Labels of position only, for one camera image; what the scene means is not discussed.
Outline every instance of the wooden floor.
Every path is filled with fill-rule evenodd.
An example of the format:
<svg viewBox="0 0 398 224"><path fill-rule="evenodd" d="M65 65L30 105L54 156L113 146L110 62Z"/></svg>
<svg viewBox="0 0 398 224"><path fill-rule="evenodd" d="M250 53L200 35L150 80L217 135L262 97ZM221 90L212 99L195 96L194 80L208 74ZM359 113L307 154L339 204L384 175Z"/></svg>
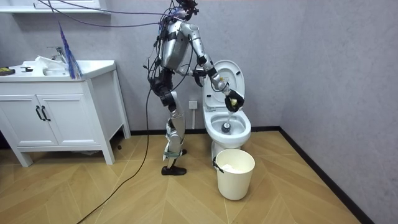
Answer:
<svg viewBox="0 0 398 224"><path fill-rule="evenodd" d="M279 132L252 133L243 149L254 156L249 192L224 199L211 166L211 139L186 135L177 165L188 173L165 177L160 169L164 136L150 136L147 160L133 179L85 223L359 223ZM11 150L0 151L0 223L76 223L141 164L146 136L115 139L116 163L101 155L35 153L21 167Z"/></svg>

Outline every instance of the bathroom vanity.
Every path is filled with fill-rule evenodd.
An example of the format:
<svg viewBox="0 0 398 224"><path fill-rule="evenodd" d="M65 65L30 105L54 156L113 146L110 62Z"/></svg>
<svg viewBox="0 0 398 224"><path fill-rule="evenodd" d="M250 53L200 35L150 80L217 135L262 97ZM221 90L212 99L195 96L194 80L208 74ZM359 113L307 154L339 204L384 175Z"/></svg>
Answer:
<svg viewBox="0 0 398 224"><path fill-rule="evenodd" d="M78 63L79 80L65 70L32 77L20 67L0 77L0 130L22 166L37 151L102 151L113 164L109 140L121 128L130 138L115 61Z"/></svg>

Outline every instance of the faucet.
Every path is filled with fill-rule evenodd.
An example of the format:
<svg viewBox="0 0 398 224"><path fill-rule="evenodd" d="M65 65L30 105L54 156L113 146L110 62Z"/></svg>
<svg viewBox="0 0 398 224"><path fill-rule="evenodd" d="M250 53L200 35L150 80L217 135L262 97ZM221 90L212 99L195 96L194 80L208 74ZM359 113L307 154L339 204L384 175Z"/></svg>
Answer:
<svg viewBox="0 0 398 224"><path fill-rule="evenodd" d="M56 55L51 56L51 60L56 60L57 58L60 58L60 60L63 63L67 63L67 60L65 58L65 52L63 51L62 47L47 47L47 48L54 48L57 51Z"/></svg>

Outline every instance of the gray wall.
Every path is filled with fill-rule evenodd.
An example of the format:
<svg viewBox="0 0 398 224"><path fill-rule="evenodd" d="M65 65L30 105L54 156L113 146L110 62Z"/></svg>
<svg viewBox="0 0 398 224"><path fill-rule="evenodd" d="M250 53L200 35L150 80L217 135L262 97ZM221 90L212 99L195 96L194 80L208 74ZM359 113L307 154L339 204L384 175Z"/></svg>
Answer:
<svg viewBox="0 0 398 224"><path fill-rule="evenodd" d="M308 0L281 126L376 222L398 220L398 2Z"/></svg>
<svg viewBox="0 0 398 224"><path fill-rule="evenodd" d="M121 11L163 12L169 1L108 1ZM199 25L205 48L213 61L230 59L242 69L246 82L244 110L253 126L279 125L287 99L287 75L293 62L295 40L300 32L304 7L294 0L199 1L200 13L191 22ZM97 24L140 24L157 22L159 16L74 15ZM78 60L114 59L132 130L145 126L145 100L149 90L142 64L152 51L157 26L141 28L98 28L64 17L62 26ZM0 14L0 66L19 65L37 55L51 56L48 46L61 45L57 24L50 14ZM198 100L201 89L187 78L177 89L191 127L188 100ZM149 102L151 129L164 129L168 111L153 94ZM204 128L201 108L197 128Z"/></svg>

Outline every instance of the trash can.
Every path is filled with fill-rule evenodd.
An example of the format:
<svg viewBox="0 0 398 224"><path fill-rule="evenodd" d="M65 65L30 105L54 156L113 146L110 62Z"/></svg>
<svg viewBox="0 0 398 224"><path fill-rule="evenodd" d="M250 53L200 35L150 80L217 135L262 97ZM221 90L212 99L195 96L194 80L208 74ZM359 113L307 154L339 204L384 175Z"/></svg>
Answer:
<svg viewBox="0 0 398 224"><path fill-rule="evenodd" d="M226 149L213 159L217 169L218 190L227 199L240 200L248 192L255 162L249 153Z"/></svg>

